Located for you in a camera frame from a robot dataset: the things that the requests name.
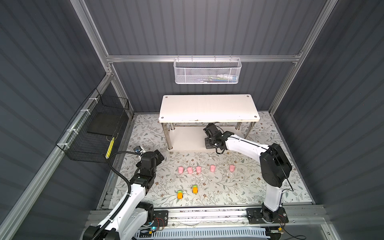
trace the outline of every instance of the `black wire basket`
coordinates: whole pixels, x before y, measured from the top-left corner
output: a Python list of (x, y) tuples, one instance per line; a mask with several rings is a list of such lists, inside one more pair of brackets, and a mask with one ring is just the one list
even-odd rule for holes
[(117, 152), (120, 146), (129, 120), (128, 110), (128, 99), (99, 95), (88, 109), (81, 110), (78, 123), (63, 131), (59, 139), (69, 131), (67, 140), (56, 145), (71, 160), (106, 163), (106, 155)]

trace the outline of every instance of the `pink object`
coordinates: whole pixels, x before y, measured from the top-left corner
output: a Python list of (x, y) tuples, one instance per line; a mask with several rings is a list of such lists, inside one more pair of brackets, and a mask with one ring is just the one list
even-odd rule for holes
[(235, 171), (235, 165), (229, 165), (229, 171), (234, 172)]

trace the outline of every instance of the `floral mat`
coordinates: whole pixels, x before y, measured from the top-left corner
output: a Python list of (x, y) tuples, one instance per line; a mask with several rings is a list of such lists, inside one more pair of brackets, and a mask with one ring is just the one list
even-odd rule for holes
[[(263, 144), (277, 143), (283, 148), (290, 160), (286, 147), (268, 112), (259, 112), (260, 121), (251, 130), (248, 140)], [(154, 207), (181, 207), (202, 205), (244, 205), (259, 204), (265, 197), (266, 183), (261, 176), (260, 164), (238, 152), (226, 151), (225, 154), (207, 152), (173, 152), (170, 154), (158, 114), (139, 114), (134, 123), (127, 150), (131, 151), (140, 145), (147, 151), (159, 149), (165, 160), (157, 166), (155, 184), (149, 190), (143, 201), (153, 203)], [(218, 126), (234, 126), (233, 122), (217, 124)], [(241, 126), (246, 132), (249, 123)], [(121, 173), (130, 179), (135, 170), (138, 156), (126, 154), (121, 167)], [(210, 165), (216, 166), (215, 172), (210, 172)], [(233, 173), (229, 165), (235, 165)], [(179, 174), (177, 168), (184, 167), (184, 173)], [(193, 167), (193, 174), (188, 174), (187, 167)], [(195, 168), (202, 167), (200, 174)], [(311, 198), (300, 179), (296, 167), (288, 180), (294, 192), (285, 191), (283, 202), (311, 202)], [(198, 193), (192, 193), (192, 186), (197, 185)], [(110, 203), (112, 209), (127, 190), (126, 183), (119, 177)], [(177, 192), (183, 191), (183, 198), (177, 199)]]

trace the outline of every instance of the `white table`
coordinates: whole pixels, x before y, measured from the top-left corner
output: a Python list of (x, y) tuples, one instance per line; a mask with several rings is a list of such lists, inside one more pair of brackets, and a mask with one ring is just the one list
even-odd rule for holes
[(249, 94), (164, 95), (159, 116), (169, 151), (214, 151), (205, 148), (205, 126), (175, 126), (176, 122), (237, 122), (236, 126), (220, 127), (238, 136), (243, 135), (240, 132), (241, 122), (250, 122), (243, 136), (246, 138), (259, 120)]

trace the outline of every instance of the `gray wall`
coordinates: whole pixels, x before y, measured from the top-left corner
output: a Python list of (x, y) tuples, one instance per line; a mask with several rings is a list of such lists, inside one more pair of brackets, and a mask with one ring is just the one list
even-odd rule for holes
[(382, 239), (384, 1), (339, 1), (275, 118), (343, 239)]
[[(0, 1), (0, 39), (2, 222), (105, 72), (69, 1)], [(85, 221), (106, 168), (64, 159), (15, 238), (42, 239), (68, 219)], [(70, 226), (66, 239), (81, 233)]]
[[(324, 0), (86, 0), (110, 55), (292, 55)], [(268, 110), (291, 63), (243, 63), (238, 84), (178, 85), (171, 63), (115, 63), (136, 112), (165, 94), (251, 94)]]
[(162, 97), (167, 94), (250, 94), (258, 110), (268, 110), (292, 63), (243, 63), (238, 84), (204, 85), (176, 84), (173, 63), (114, 63), (114, 66), (133, 109), (158, 112)]

